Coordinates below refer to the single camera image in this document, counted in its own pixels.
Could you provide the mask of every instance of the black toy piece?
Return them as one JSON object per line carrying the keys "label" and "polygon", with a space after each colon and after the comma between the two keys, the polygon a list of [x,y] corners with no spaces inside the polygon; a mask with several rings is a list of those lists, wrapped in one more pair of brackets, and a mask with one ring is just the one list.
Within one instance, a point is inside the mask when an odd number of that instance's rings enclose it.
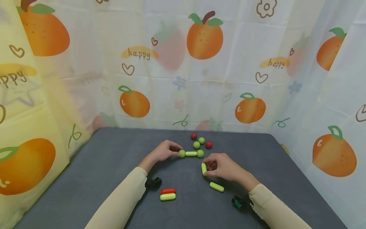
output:
{"label": "black toy piece", "polygon": [[238,209],[243,209],[243,208],[250,208],[252,209],[254,207],[253,202],[250,200],[248,195],[245,195],[243,198],[240,198],[238,196],[234,196],[231,199],[231,202],[238,208]]}
{"label": "black toy piece", "polygon": [[149,178],[146,182],[145,182],[145,187],[147,189],[157,189],[160,187],[162,181],[159,177],[155,178],[154,180]]}

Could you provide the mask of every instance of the red ball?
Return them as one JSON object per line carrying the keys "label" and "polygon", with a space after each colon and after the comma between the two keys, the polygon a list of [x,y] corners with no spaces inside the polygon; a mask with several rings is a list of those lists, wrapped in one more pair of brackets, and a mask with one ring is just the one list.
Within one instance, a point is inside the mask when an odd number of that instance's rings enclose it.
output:
{"label": "red ball", "polygon": [[196,133],[192,133],[191,134],[191,139],[192,140],[196,140],[197,139],[197,134]]}
{"label": "red ball", "polygon": [[206,142],[206,148],[207,149],[211,149],[212,148],[212,142],[211,141],[207,141]]}

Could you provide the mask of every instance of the table surface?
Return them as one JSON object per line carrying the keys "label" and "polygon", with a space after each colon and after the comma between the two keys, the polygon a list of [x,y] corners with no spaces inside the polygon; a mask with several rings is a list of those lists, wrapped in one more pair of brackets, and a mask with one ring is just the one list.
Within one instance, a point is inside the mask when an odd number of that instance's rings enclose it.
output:
{"label": "table surface", "polygon": [[[95,211],[126,175],[161,141],[169,139],[194,151],[191,131],[103,128],[71,160],[49,189],[25,214],[15,229],[83,229]],[[225,152],[250,171],[312,229],[346,229],[300,169],[270,134],[201,132],[213,149],[201,149],[205,158]],[[236,183],[203,178],[201,158],[168,159],[156,164],[148,177],[163,181],[146,191],[125,228],[268,228],[252,211],[231,203],[245,191]],[[160,201],[160,190],[176,188],[176,199]]]}

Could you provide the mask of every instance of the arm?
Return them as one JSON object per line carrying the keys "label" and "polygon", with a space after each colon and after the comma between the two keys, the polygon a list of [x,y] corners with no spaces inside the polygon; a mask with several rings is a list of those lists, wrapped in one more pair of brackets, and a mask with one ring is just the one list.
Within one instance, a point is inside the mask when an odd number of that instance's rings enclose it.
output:
{"label": "arm", "polygon": [[311,229],[296,213],[287,207],[251,173],[241,168],[226,154],[211,154],[204,176],[221,177],[236,181],[248,192],[254,204],[254,212],[272,229]]}
{"label": "arm", "polygon": [[95,212],[85,229],[124,228],[137,202],[145,193],[147,172],[134,168]]}
{"label": "arm", "polygon": [[134,168],[94,213],[85,229],[124,228],[137,202],[145,193],[146,176],[156,162],[179,156],[180,145],[165,140]]}
{"label": "arm", "polygon": [[252,174],[242,169],[237,182],[248,192],[253,210],[272,229],[311,229],[296,213],[261,184]]}

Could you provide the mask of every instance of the fabric backdrop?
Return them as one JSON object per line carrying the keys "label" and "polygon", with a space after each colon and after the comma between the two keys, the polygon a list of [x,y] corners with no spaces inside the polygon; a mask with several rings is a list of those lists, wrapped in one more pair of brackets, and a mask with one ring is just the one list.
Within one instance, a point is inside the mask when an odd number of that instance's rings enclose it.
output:
{"label": "fabric backdrop", "polygon": [[270,133],[366,228],[365,19],[364,0],[0,0],[0,228],[106,126]]}

